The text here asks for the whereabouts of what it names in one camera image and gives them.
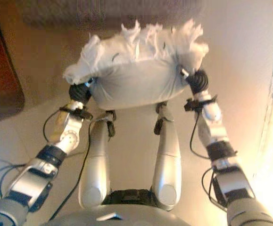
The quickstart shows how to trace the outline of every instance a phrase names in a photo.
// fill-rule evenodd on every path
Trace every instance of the floor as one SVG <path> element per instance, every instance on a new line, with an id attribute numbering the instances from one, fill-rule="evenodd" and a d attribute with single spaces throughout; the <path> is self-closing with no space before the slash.
<path id="1" fill-rule="evenodd" d="M 68 84 L 61 74 L 78 59 L 88 31 L 31 28 L 20 20 L 12 2 L 0 1 L 0 24 L 25 93 L 26 106 L 22 113 L 0 122 L 0 159 L 23 163 L 45 145 L 42 136 L 45 119 L 69 100 Z M 203 62 L 210 77 L 209 90 L 212 95 L 218 94 L 229 138 L 251 178 L 273 69 L 273 0 L 206 1 L 198 21 L 204 28 L 202 40 L 210 47 Z M 103 36 L 112 32 L 98 31 Z M 191 92 L 186 89 L 169 101 L 182 152 L 182 196 L 172 213 L 193 226 L 224 226 L 226 215 L 209 202 L 200 184 L 209 162 L 189 151 L 194 116 L 183 110 L 189 97 Z M 94 115 L 100 113 L 93 101 L 89 110 Z M 117 116 L 116 136 L 109 143 L 112 188 L 149 188 L 158 148 L 158 137 L 153 134 L 155 107 L 121 110 Z M 47 125 L 48 134 L 53 121 Z M 87 127 L 85 123 L 75 152 L 82 152 L 87 145 Z M 205 153 L 197 136 L 194 148 Z M 25 226 L 37 226 L 49 219 L 75 184 L 81 163 L 79 155 L 65 160 L 44 206 L 28 216 Z M 15 174 L 16 171 L 12 172 L 7 181 Z M 79 209 L 75 193 L 60 215 Z"/>

